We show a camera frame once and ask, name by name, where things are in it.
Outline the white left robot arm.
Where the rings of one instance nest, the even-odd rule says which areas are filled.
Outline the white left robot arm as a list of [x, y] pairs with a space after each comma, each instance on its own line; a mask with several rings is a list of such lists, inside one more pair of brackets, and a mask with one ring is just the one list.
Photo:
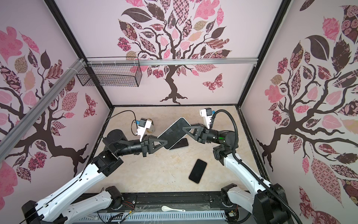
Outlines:
[[165, 137], [145, 135], [141, 139], [127, 140], [125, 134], [115, 129], [103, 139], [104, 150], [95, 156], [86, 168], [54, 193], [22, 206], [26, 224], [72, 224], [98, 210], [122, 204], [122, 194], [112, 186], [93, 197], [75, 202], [84, 192], [108, 177], [123, 164], [124, 155], [147, 156], [168, 144]]

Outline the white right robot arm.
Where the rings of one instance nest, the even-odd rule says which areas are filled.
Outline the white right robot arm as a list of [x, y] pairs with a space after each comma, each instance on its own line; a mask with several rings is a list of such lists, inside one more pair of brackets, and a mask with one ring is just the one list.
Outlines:
[[271, 184], [252, 170], [237, 154], [238, 130], [216, 131], [202, 124], [183, 127], [183, 131], [195, 141], [216, 143], [213, 154], [223, 166], [232, 171], [248, 189], [232, 187], [227, 191], [231, 203], [248, 211], [258, 224], [301, 223], [300, 218], [288, 205], [283, 188]]

